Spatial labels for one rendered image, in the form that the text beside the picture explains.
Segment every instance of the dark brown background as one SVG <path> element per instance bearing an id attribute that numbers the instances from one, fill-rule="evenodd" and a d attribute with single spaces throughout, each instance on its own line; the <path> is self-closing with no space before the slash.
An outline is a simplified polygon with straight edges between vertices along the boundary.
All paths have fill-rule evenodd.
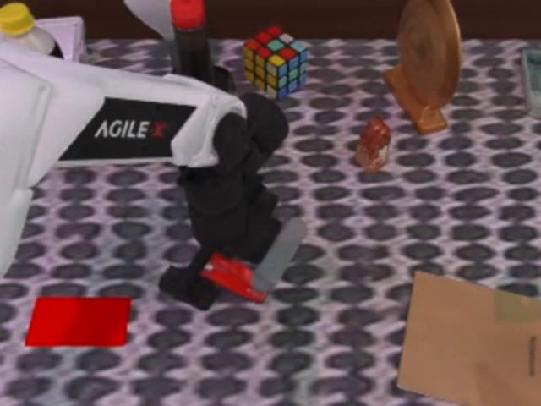
<path id="1" fill-rule="evenodd" d="M 124 7 L 123 0 L 26 3 L 38 18 L 82 16 L 89 38 L 156 37 Z M 207 0 L 206 4 L 213 38 L 246 38 L 272 24 L 298 38 L 394 38 L 404 0 Z M 454 0 L 453 4 L 464 38 L 541 39 L 541 0 Z"/>

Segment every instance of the red mat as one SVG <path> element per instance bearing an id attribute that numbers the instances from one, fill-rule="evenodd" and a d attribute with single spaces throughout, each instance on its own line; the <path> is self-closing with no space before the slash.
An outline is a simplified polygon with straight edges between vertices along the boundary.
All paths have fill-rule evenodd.
<path id="1" fill-rule="evenodd" d="M 31 347 L 122 346 L 131 298 L 38 298 L 25 344 Z"/>

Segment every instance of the white bottle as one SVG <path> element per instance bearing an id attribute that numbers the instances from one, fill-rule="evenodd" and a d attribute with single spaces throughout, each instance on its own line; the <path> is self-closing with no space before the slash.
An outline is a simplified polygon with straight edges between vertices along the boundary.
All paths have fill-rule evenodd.
<path id="1" fill-rule="evenodd" d="M 0 8 L 0 30 L 4 40 L 52 57 L 63 58 L 54 37 L 36 26 L 34 16 L 23 3 L 9 3 Z"/>

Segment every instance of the wooden disc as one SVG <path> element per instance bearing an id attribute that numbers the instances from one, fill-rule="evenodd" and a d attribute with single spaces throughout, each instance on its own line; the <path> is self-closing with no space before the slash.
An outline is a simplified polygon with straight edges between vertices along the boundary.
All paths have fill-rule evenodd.
<path id="1" fill-rule="evenodd" d="M 409 0 L 398 33 L 400 65 L 418 101 L 440 108 L 456 91 L 460 29 L 450 0 Z"/>

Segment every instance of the agile x logo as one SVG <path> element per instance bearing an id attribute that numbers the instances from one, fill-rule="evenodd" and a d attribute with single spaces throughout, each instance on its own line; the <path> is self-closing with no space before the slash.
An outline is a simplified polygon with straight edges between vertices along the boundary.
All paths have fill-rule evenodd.
<path id="1" fill-rule="evenodd" d="M 193 106 L 106 99 L 61 161 L 170 158 L 171 140 Z"/>
<path id="2" fill-rule="evenodd" d="M 105 120 L 96 131 L 94 138 L 163 138 L 167 123 L 151 123 L 135 120 Z"/>

